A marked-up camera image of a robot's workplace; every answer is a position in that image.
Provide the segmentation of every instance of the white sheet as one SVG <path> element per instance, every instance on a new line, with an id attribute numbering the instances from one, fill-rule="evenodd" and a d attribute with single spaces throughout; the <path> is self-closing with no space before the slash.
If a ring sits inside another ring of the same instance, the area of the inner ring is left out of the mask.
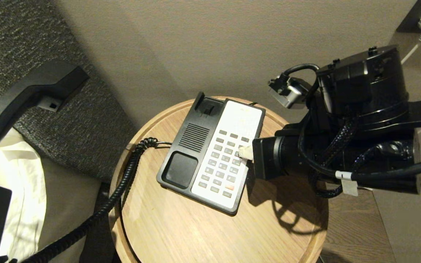
<path id="1" fill-rule="evenodd" d="M 12 190 L 0 256 L 21 261 L 38 250 L 46 190 L 40 156 L 14 129 L 0 143 L 0 186 Z"/>

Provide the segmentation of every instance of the beige wall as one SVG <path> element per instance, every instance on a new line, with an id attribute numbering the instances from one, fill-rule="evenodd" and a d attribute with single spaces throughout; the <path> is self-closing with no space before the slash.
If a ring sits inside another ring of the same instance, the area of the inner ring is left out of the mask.
<path id="1" fill-rule="evenodd" d="M 57 0 L 137 127 L 198 91 L 256 101 L 298 121 L 305 112 L 277 105 L 267 81 L 292 65 L 326 65 L 373 45 L 399 44 L 405 55 L 418 35 L 395 29 L 414 2 Z M 404 72 L 411 99 L 421 99 L 421 48 Z"/>

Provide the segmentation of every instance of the speaker grille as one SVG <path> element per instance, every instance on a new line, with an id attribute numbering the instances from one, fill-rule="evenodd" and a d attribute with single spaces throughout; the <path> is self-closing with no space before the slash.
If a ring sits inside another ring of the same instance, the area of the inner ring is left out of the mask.
<path id="1" fill-rule="evenodd" d="M 178 145 L 199 153 L 204 146 L 208 134 L 209 129 L 189 123 Z"/>

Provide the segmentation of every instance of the power outlet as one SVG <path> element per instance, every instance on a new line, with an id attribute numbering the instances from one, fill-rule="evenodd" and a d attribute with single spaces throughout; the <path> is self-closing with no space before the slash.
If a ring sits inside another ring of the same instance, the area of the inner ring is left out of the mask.
<path id="1" fill-rule="evenodd" d="M 397 32 L 403 33 L 421 33 L 418 27 L 418 22 L 421 18 L 421 0 L 417 0 L 416 4 L 410 12 L 406 15 L 406 18 L 402 20 L 402 23 L 396 29 Z"/>

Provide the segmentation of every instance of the round wooden table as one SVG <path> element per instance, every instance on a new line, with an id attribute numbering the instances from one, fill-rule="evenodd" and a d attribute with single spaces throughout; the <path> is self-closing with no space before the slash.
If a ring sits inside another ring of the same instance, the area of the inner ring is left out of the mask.
<path id="1" fill-rule="evenodd" d="M 115 169 L 110 194 L 123 175 L 130 149 L 147 137 L 173 141 L 193 101 L 164 110 L 133 137 Z M 260 137 L 273 136 L 286 123 L 266 108 Z M 118 206 L 110 212 L 122 262 L 137 262 L 136 257 L 143 263 L 316 262 L 326 238 L 328 205 L 316 198 L 306 180 L 255 180 L 245 187 L 238 213 L 231 217 L 160 186 L 156 176 L 167 152 L 168 148 L 149 149 L 142 155 L 122 209 L 123 224 Z"/>

